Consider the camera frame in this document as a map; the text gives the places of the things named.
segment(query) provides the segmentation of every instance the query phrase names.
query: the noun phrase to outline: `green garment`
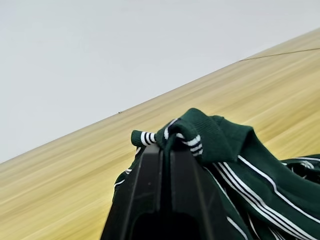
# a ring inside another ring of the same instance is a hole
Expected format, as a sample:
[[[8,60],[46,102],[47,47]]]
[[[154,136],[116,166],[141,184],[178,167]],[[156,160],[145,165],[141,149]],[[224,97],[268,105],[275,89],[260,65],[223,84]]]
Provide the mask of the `green garment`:
[[[191,108],[157,133],[134,130],[135,159],[115,182],[115,194],[146,146],[168,153],[189,147],[220,190],[235,240],[320,240],[320,154],[279,161],[250,126]]]

